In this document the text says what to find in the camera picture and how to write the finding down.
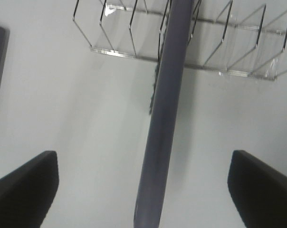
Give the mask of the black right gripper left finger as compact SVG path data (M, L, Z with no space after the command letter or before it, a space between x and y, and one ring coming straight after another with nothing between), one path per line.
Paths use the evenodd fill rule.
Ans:
M0 178L0 228L41 227L58 186L55 151L44 151Z

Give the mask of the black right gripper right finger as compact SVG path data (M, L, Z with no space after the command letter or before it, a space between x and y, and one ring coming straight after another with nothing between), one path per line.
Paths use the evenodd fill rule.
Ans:
M232 153L227 186L247 228L287 228L287 176L244 150Z

